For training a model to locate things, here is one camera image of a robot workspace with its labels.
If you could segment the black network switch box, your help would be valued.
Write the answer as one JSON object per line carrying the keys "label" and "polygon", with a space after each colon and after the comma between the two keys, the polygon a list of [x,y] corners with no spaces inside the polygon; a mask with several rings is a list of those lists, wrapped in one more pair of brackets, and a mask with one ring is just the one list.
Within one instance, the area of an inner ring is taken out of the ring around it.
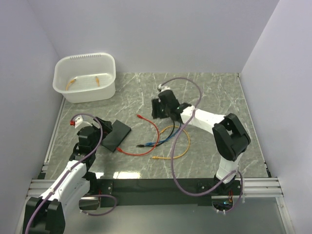
{"label": "black network switch box", "polygon": [[111,152],[114,152],[122,143],[122,141],[131,132],[131,127],[123,122],[116,120],[112,124],[112,132],[109,133],[101,142],[101,146],[105,147]]}

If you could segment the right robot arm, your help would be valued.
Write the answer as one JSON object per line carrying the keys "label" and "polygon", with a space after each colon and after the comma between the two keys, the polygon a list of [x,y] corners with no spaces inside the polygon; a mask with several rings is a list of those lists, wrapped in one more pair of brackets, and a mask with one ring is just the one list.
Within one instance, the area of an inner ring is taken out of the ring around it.
{"label": "right robot arm", "polygon": [[219,168],[214,176],[214,188],[221,195],[231,190],[238,163],[251,142],[235,114],[213,114],[189,103],[180,104],[173,91],[164,86],[158,89],[158,97],[152,99],[152,117],[170,118],[181,126],[190,124],[212,134],[221,155]]}

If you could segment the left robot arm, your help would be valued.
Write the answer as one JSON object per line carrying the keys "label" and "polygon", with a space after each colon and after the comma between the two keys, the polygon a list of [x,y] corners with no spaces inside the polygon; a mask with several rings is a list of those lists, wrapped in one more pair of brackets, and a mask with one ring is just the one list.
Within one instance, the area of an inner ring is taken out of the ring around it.
{"label": "left robot arm", "polygon": [[112,132],[112,123],[92,117],[98,125],[84,121],[82,115],[72,117],[70,124],[78,129],[78,142],[69,161],[55,182],[39,197],[26,203],[22,232],[24,234],[61,234],[66,216],[84,196],[98,192],[95,173],[89,171],[102,140]]}

